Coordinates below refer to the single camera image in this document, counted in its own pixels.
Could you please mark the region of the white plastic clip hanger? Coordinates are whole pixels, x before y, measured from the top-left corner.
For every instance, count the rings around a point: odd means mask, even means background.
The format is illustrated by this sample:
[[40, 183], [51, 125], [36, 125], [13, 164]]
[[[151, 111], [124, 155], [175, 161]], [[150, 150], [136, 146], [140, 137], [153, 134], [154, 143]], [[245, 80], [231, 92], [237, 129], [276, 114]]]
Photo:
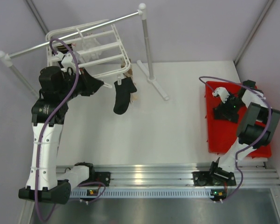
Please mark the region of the white plastic clip hanger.
[[107, 20], [56, 29], [48, 32], [45, 40], [61, 39], [74, 33], [74, 36], [64, 42], [77, 54], [79, 67], [85, 68], [96, 79], [117, 81], [121, 85], [131, 69], [131, 62], [115, 25], [84, 32], [85, 29], [104, 22]]

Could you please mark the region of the black sock pile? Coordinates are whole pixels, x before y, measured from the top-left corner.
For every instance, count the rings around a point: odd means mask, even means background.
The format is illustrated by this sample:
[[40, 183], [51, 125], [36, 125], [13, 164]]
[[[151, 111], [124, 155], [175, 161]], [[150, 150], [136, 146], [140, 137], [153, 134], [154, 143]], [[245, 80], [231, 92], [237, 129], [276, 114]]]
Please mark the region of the black sock pile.
[[117, 115], [124, 114], [130, 104], [131, 94], [137, 92], [137, 88], [131, 77], [126, 77], [121, 80], [121, 85], [118, 81], [114, 82], [116, 97], [113, 112]]

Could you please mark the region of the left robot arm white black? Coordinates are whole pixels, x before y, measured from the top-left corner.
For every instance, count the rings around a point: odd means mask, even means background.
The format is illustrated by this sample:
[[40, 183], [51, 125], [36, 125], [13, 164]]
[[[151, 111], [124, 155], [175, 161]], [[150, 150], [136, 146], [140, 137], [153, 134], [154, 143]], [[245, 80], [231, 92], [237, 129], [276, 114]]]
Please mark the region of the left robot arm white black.
[[31, 170], [26, 186], [19, 189], [20, 199], [41, 203], [66, 204], [71, 191], [79, 184], [96, 181], [93, 164], [79, 162], [60, 177], [56, 174], [56, 159], [68, 104], [60, 103], [76, 80], [72, 68], [62, 71], [49, 66], [40, 71], [39, 98], [32, 107], [34, 147]]

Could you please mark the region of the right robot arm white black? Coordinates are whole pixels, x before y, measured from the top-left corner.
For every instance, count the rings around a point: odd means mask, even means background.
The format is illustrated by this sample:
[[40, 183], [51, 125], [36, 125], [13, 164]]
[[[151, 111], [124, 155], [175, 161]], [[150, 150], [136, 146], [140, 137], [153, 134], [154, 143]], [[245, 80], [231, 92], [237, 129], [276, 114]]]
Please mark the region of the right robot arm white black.
[[217, 87], [212, 95], [221, 102], [213, 109], [215, 119], [239, 122], [236, 140], [227, 151], [211, 163], [208, 179], [213, 185], [236, 185], [234, 172], [239, 161], [256, 149], [267, 146], [280, 120], [280, 111], [268, 106], [263, 91], [246, 80], [236, 95]]

